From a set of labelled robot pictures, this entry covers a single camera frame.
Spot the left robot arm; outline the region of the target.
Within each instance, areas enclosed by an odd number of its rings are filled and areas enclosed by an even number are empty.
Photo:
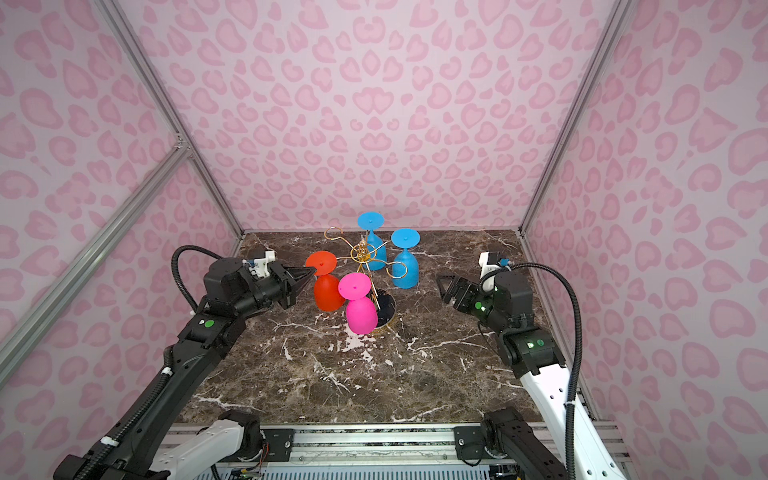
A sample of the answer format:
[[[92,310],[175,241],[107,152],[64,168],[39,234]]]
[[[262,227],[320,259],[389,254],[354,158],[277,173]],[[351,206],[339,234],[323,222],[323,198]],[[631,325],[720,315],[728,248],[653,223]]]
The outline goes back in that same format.
[[[245,331],[247,319],[276,305],[293,306],[315,272],[285,266],[271,251],[254,260],[217,257],[203,278],[205,295],[190,303],[194,315],[165,348],[155,378],[85,456],[67,456],[54,478],[184,479],[221,460],[256,459],[263,452],[259,420],[236,411],[172,452],[161,455],[158,449],[198,386]]]

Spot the magenta wine glass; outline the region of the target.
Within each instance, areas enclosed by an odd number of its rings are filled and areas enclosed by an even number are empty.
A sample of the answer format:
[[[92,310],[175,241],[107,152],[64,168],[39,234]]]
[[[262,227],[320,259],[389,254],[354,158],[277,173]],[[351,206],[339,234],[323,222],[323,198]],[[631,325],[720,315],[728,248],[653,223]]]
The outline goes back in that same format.
[[[349,329],[357,335],[371,333],[378,323],[376,305],[369,297],[372,282],[364,273],[349,273],[338,284],[339,294],[347,301]]]

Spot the red wine glass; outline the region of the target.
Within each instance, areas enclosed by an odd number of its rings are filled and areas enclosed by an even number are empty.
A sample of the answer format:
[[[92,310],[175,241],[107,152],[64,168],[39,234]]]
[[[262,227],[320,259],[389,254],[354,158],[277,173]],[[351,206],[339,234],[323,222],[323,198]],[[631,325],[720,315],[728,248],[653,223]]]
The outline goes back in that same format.
[[[315,269],[313,294],[316,306],[324,312],[339,310],[345,299],[338,290],[340,280],[333,275],[337,266],[336,256],[328,251],[317,251],[308,257],[306,266]]]

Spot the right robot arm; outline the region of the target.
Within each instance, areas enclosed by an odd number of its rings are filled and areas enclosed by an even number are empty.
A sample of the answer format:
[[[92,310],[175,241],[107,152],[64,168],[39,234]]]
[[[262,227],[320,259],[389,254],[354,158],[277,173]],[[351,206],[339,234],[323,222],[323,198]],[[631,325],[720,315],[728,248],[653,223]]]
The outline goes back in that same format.
[[[555,442],[553,449],[546,447],[521,414],[507,408],[484,415],[481,442],[458,448],[458,458],[468,464],[484,456],[510,459],[522,479],[623,478],[577,397],[576,363],[568,363],[554,337],[535,323],[526,276],[499,268],[478,281],[456,275],[436,281],[444,303],[496,334],[500,359],[534,401]]]

